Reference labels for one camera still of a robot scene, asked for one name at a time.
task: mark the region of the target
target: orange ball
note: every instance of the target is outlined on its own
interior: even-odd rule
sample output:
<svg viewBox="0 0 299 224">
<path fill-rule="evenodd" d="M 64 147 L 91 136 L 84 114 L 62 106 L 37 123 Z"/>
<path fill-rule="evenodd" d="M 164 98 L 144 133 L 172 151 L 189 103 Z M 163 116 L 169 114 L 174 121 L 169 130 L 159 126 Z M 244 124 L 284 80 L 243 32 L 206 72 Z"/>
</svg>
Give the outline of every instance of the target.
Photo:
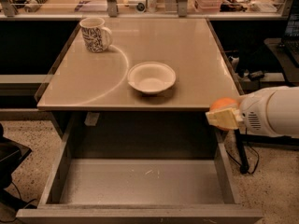
<svg viewBox="0 0 299 224">
<path fill-rule="evenodd" d="M 235 99 L 232 99 L 232 98 L 228 98 L 228 97 L 224 97 L 224 98 L 221 98 L 217 101 L 215 101 L 211 107 L 209 108 L 210 111 L 213 111 L 215 109 L 220 109 L 220 108 L 225 108 L 226 106 L 228 105 L 239 105 L 238 101 L 235 100 Z M 219 128 L 220 130 L 223 130 L 223 131 L 229 131 L 229 129 L 226 129 L 226 128 L 222 128 L 222 127 L 219 127 L 217 126 L 217 128 Z"/>
</svg>

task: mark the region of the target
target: black chair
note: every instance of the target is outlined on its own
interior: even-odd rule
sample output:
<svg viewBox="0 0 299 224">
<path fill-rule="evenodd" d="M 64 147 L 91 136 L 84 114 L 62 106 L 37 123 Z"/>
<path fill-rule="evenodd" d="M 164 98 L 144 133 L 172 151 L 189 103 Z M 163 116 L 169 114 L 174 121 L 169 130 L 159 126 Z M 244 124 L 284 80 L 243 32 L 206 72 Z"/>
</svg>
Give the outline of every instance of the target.
<svg viewBox="0 0 299 224">
<path fill-rule="evenodd" d="M 4 129 L 0 123 L 0 202 L 14 208 L 23 208 L 27 202 L 9 194 L 5 189 L 12 183 L 12 173 L 31 153 L 29 147 L 5 138 Z"/>
</svg>

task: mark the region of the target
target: laptop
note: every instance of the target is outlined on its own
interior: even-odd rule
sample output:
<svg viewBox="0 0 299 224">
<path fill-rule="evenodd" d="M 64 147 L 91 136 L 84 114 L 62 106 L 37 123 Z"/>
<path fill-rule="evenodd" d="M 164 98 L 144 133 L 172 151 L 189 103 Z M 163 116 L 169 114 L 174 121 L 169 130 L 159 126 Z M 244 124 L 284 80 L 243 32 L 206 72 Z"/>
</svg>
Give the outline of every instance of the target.
<svg viewBox="0 0 299 224">
<path fill-rule="evenodd" d="M 299 0 L 293 0 L 284 36 L 281 38 L 285 51 L 299 67 Z"/>
</svg>

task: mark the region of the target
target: mug handle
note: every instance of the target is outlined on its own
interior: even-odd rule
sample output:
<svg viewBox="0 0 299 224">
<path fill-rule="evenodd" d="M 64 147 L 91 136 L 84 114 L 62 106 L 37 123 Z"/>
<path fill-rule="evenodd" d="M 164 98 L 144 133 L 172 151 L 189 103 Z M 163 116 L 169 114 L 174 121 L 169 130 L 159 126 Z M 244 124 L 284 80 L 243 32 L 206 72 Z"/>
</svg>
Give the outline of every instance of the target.
<svg viewBox="0 0 299 224">
<path fill-rule="evenodd" d="M 101 29 L 106 32 L 107 45 L 110 46 L 113 42 L 112 31 L 107 27 L 101 27 Z"/>
</svg>

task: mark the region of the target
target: speckled floor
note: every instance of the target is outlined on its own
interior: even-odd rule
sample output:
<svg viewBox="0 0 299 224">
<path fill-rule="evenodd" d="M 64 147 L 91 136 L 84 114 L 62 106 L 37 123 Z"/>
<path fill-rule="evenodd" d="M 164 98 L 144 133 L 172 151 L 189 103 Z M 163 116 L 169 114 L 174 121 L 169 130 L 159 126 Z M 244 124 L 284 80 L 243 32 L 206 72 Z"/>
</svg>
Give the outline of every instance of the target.
<svg viewBox="0 0 299 224">
<path fill-rule="evenodd" d="M 13 174 L 13 181 L 21 197 L 28 202 L 39 200 L 51 163 L 60 148 L 60 137 L 50 121 L 1 121 L 5 137 L 30 147 L 33 152 Z M 225 140 L 227 150 L 235 157 L 235 136 L 229 133 Z M 231 161 L 235 183 L 239 188 L 242 204 L 263 211 L 258 224 L 299 223 L 299 151 L 270 147 L 256 147 L 260 164 L 254 175 L 241 175 L 238 166 Z M 250 168 L 256 155 L 247 147 Z M 7 191 L 18 197 L 11 185 Z M 14 210 L 0 203 L 0 220 L 15 217 Z"/>
</svg>

